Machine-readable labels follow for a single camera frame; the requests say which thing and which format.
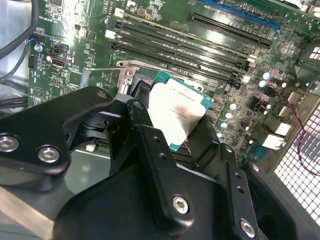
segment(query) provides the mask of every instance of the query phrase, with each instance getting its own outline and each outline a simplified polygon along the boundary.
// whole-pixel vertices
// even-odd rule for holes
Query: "usb port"
[[[59,68],[64,68],[66,66],[65,61],[58,60],[56,58],[53,58],[51,61],[52,65],[59,67]]]

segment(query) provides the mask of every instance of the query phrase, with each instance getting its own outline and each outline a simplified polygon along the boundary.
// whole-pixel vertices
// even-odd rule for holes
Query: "black ram slot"
[[[211,18],[201,16],[196,13],[193,13],[191,15],[191,22],[199,26],[205,27],[207,29],[213,30],[215,32],[243,40],[244,43],[250,43],[261,48],[270,49],[273,43],[272,41],[263,37],[254,35],[252,33],[248,33],[246,31],[240,30],[233,26],[229,26]]]
[[[212,73],[212,72],[204,72],[204,71],[201,71],[200,69],[197,69],[197,68],[192,67],[190,65],[186,66],[186,65],[180,64],[179,62],[171,61],[168,58],[161,57],[160,55],[151,53],[149,51],[144,51],[144,50],[142,50],[140,48],[134,48],[134,47],[128,46],[128,45],[127,46],[126,45],[121,45],[119,43],[113,44],[112,48],[115,49],[115,50],[122,50],[122,51],[125,51],[125,52],[142,55],[142,56],[145,56],[147,58],[151,58],[151,59],[160,61],[162,63],[171,65],[172,67],[180,68],[181,70],[184,70],[186,72],[202,75],[204,77],[207,77],[207,78],[210,78],[210,79],[213,79],[213,80],[216,80],[216,81],[225,82],[227,84],[232,84],[234,82],[237,82],[237,80],[235,80],[234,78],[231,78],[231,77],[230,78],[226,78],[226,77],[222,77],[222,76],[220,76],[218,74],[215,74],[215,73]]]
[[[236,61],[234,59],[231,59],[231,58],[228,58],[226,56],[219,55],[219,54],[215,54],[213,52],[208,52],[208,51],[205,51],[205,50],[200,49],[200,48],[195,48],[194,46],[190,46],[190,45],[184,44],[181,41],[174,40],[173,38],[168,38],[168,37],[165,37],[163,35],[155,34],[154,32],[149,32],[149,31],[146,31],[144,29],[138,29],[137,27],[128,26],[128,25],[123,24],[123,23],[120,26],[121,26],[120,27],[121,29],[129,30],[129,31],[132,31],[133,33],[142,34],[142,35],[145,35],[145,36],[148,36],[148,37],[151,37],[151,38],[155,38],[155,39],[158,39],[158,40],[165,41],[165,42],[170,43],[170,44],[181,46],[181,47],[186,48],[186,49],[188,49],[190,51],[197,52],[199,54],[202,54],[204,56],[210,57],[210,58],[212,58],[214,60],[217,60],[217,61],[225,62],[226,64],[233,65],[234,67],[237,67],[237,68],[241,68],[242,65],[243,65],[241,62]]]
[[[204,66],[206,66],[208,68],[212,68],[212,69],[215,69],[217,71],[224,72],[226,74],[232,74],[233,73],[233,70],[229,69],[227,67],[224,67],[224,66],[221,66],[221,65],[217,65],[217,64],[214,64],[212,62],[206,62],[206,61],[201,60],[200,58],[199,59],[192,58],[192,56],[190,56],[190,55],[186,55],[186,54],[183,54],[181,52],[170,50],[169,48],[163,48],[160,45],[155,45],[152,42],[146,42],[146,41],[140,40],[138,38],[135,38],[135,37],[132,37],[132,36],[125,36],[125,35],[122,36],[122,39],[131,41],[131,42],[136,43],[136,44],[146,45],[146,46],[151,47],[153,49],[156,49],[156,50],[159,50],[159,51],[171,54],[171,55],[178,56],[181,59],[185,59],[185,60],[189,61],[190,63],[199,65],[200,69],[201,69],[200,65],[204,65]]]

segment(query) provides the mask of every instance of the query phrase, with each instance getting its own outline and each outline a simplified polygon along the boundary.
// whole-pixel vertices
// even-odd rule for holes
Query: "screw hole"
[[[236,188],[238,189],[238,191],[239,191],[240,193],[242,193],[242,194],[245,193],[245,191],[244,191],[240,186],[237,186]]]
[[[242,177],[238,174],[238,173],[235,173],[234,174],[238,179],[242,179]]]
[[[160,153],[160,154],[159,154],[159,158],[160,158],[161,160],[167,160],[167,156],[166,156],[164,153]]]
[[[110,125],[107,130],[109,133],[114,134],[119,130],[119,126],[116,124],[113,124],[113,125]]]
[[[154,137],[153,137],[153,140],[154,140],[156,143],[160,143],[160,138],[158,138],[157,136],[154,136]]]
[[[137,108],[139,108],[139,109],[143,109],[144,108],[144,106],[140,103],[140,102],[138,102],[138,101],[134,101],[133,102],[133,105],[135,105]]]

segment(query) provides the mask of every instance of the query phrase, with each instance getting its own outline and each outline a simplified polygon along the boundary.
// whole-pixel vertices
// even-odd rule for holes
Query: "screw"
[[[259,168],[257,165],[255,164],[252,164],[252,168],[256,171],[256,172],[259,172]]]
[[[188,203],[180,196],[175,196],[172,199],[173,207],[181,214],[186,214],[188,212]]]
[[[127,70],[127,71],[125,72],[125,74],[126,74],[128,77],[133,77],[133,76],[134,76],[134,71],[132,71],[132,70]]]
[[[36,50],[38,53],[41,53],[42,52],[42,50],[43,50],[43,47],[39,44],[39,43],[37,43],[36,45],[34,45],[34,50]]]
[[[241,229],[248,235],[249,238],[255,237],[255,230],[247,220],[242,218],[240,220],[240,226],[241,226]]]
[[[51,146],[46,146],[39,150],[38,158],[41,161],[51,164],[60,158],[60,152]]]
[[[100,97],[100,98],[103,98],[103,99],[106,99],[108,96],[103,92],[103,91],[99,91],[97,93],[97,95]]]
[[[229,153],[232,153],[232,148],[231,147],[229,147],[228,145],[224,145],[224,147]]]
[[[0,152],[9,153],[19,147],[19,140],[13,136],[0,136]]]

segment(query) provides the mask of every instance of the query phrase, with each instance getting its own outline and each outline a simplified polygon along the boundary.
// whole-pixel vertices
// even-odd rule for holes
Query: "pcie slot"
[[[132,31],[133,33],[138,33],[138,34],[142,34],[142,35],[145,35],[145,36],[148,36],[151,38],[155,38],[155,39],[158,39],[158,40],[161,40],[161,41],[164,41],[164,42],[176,45],[176,46],[181,46],[185,49],[188,49],[190,51],[194,51],[198,54],[202,54],[202,55],[209,57],[209,58],[212,58],[214,60],[222,61],[222,62],[225,62],[226,64],[233,65],[236,68],[241,68],[242,64],[243,64],[242,62],[236,61],[236,60],[228,58],[226,56],[215,54],[213,52],[208,52],[203,49],[187,45],[187,44],[185,44],[181,41],[175,40],[173,38],[168,38],[168,37],[165,37],[164,35],[155,34],[154,32],[149,32],[144,29],[133,28],[133,27],[128,26],[126,24],[122,24],[121,28],[124,30]]]
[[[197,24],[199,26],[205,27],[207,29],[216,31],[218,33],[229,35],[231,37],[234,37],[236,39],[244,40],[245,43],[250,43],[262,48],[270,49],[272,45],[272,41],[259,37],[257,35],[248,33],[246,31],[237,29],[233,26],[229,26],[227,24],[224,24],[222,22],[210,19],[205,16],[201,16],[196,13],[192,13],[191,15],[191,22],[194,24]]]
[[[167,64],[167,65],[171,66],[172,68],[177,67],[180,70],[183,70],[183,71],[186,71],[186,72],[189,72],[189,73],[192,73],[192,74],[202,75],[203,77],[206,77],[206,78],[209,78],[209,79],[212,79],[212,80],[225,82],[227,84],[236,82],[236,80],[234,78],[226,78],[226,77],[222,77],[222,76],[220,76],[218,74],[214,74],[214,73],[211,73],[211,72],[204,72],[204,71],[202,71],[200,69],[197,69],[195,67],[192,67],[190,65],[186,66],[186,65],[183,65],[183,64],[181,64],[179,62],[170,61],[170,59],[168,59],[168,58],[162,57],[160,55],[154,54],[154,53],[149,52],[149,51],[142,50],[140,48],[134,48],[132,46],[125,45],[125,44],[119,44],[119,43],[114,43],[114,45],[112,47],[115,50],[121,50],[121,51],[128,52],[128,53],[142,55],[142,56],[145,56],[147,58],[151,58],[153,60],[156,60],[156,61],[159,61],[161,63]]]
[[[140,40],[138,38],[135,38],[135,37],[132,37],[132,36],[129,37],[129,36],[125,36],[125,35],[122,36],[122,39],[131,41],[131,42],[136,43],[136,44],[145,45],[145,46],[151,47],[153,49],[156,49],[156,50],[159,50],[159,51],[171,54],[171,55],[178,56],[178,57],[180,57],[182,59],[185,59],[185,60],[187,60],[187,61],[189,61],[189,62],[191,62],[191,63],[193,63],[195,65],[198,65],[199,68],[201,68],[200,65],[204,65],[204,66],[206,66],[208,68],[213,68],[215,70],[222,71],[222,72],[224,72],[226,74],[232,74],[233,73],[232,69],[229,69],[227,67],[223,67],[221,65],[217,65],[217,64],[214,64],[212,62],[206,62],[206,61],[203,61],[201,59],[195,60],[195,58],[192,58],[189,55],[186,55],[186,54],[183,54],[181,52],[174,51],[174,50],[170,50],[169,48],[161,47],[160,45],[155,45],[152,42],[143,41],[143,40]]]
[[[244,11],[240,11],[238,9],[235,9],[231,6],[226,6],[226,5],[223,5],[221,3],[218,3],[214,0],[199,0],[200,2],[204,3],[204,4],[208,4],[210,6],[213,6],[217,9],[221,9],[227,13],[230,13],[230,14],[233,14],[233,15],[236,15],[240,18],[243,18],[243,19],[246,19],[246,20],[249,20],[255,24],[259,24],[259,25],[263,25],[263,26],[266,26],[270,29],[273,29],[275,31],[279,31],[281,29],[281,26],[278,25],[278,24],[275,24],[273,22],[270,22],[268,20],[265,20],[265,19],[262,19],[262,18],[259,18],[259,17],[256,17],[256,16],[253,16],[251,14],[248,14]]]
[[[129,13],[126,13],[126,12],[123,12],[122,13],[126,18],[128,19],[132,19],[132,20],[136,20],[138,22],[140,22],[141,24],[143,25],[149,25],[149,26],[152,26],[154,28],[158,28],[158,29],[161,29],[163,31],[169,31],[171,33],[174,33],[174,34],[177,34],[179,36],[183,36],[187,39],[190,39],[190,40],[193,40],[193,41],[196,41],[198,43],[201,43],[201,44],[205,44],[205,45],[208,45],[208,46],[211,46],[212,48],[215,48],[215,49],[218,49],[219,51],[225,51],[227,53],[232,53],[234,55],[237,55],[237,56],[241,56],[241,57],[244,57],[244,58],[247,58],[248,55],[245,54],[245,53],[242,53],[242,52],[239,52],[235,49],[231,49],[231,48],[228,48],[226,46],[223,46],[223,45],[220,45],[220,44],[217,44],[217,43],[214,43],[212,41],[209,41],[209,40],[206,40],[206,39],[203,39],[203,38],[200,38],[198,36],[195,36],[195,35],[191,35],[191,34],[188,34],[188,33],[185,33],[185,32],[181,32],[181,31],[177,31],[177,30],[174,30],[170,27],[167,27],[167,26],[163,26],[163,25],[160,25],[156,22],[152,22],[152,21],[149,21],[149,20],[146,20],[144,18],[140,18],[140,17],[137,17],[137,16],[133,16]]]

